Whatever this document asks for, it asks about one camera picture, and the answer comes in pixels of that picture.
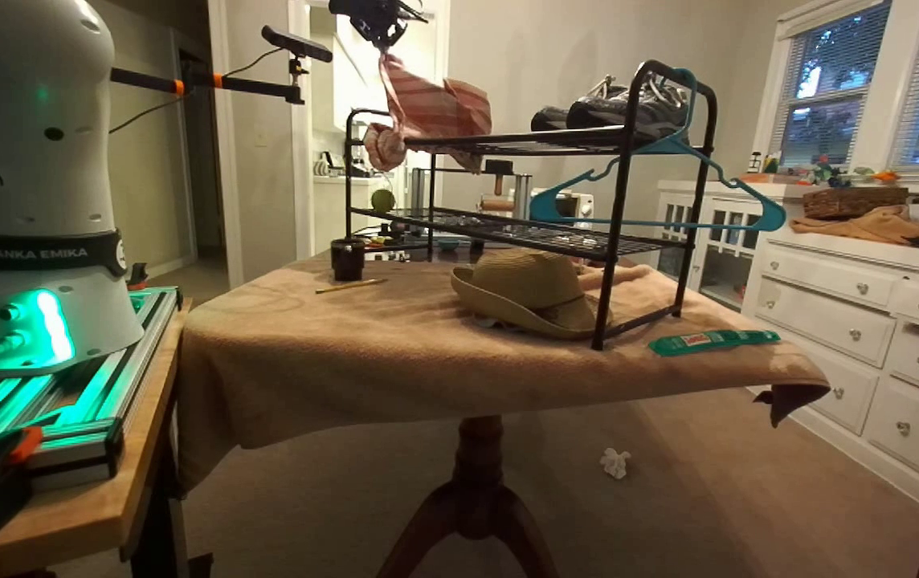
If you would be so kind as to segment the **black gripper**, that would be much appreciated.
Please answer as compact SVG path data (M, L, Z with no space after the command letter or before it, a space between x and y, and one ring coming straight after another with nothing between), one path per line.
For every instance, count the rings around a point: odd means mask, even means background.
M350 0L350 25L377 47L392 47L415 8L404 0Z

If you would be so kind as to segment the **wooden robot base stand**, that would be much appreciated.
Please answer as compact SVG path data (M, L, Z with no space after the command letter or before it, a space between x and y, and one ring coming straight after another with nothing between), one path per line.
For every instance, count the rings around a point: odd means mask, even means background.
M170 441L181 324L184 313L167 322L145 367L123 422L114 471L64 471L57 481L37 481L0 528L0 578L97 553L114 553L130 578L188 578Z

